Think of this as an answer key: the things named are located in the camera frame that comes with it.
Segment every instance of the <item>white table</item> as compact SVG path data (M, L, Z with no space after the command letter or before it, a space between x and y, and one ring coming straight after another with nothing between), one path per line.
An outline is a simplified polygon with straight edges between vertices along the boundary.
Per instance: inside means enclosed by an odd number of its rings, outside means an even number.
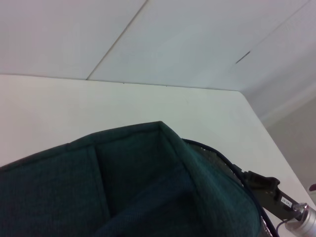
M161 120L243 170L315 205L242 94L235 91L0 76L0 166L115 127ZM280 220L269 213L273 224ZM280 236L293 236L285 227Z

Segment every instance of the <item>green fabric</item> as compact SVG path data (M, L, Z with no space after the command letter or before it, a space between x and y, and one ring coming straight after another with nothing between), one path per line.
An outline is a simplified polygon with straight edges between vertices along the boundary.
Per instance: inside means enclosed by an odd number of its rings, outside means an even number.
M123 236L256 237L255 204L162 122L102 131L0 168L0 236L92 236L182 164L196 191Z

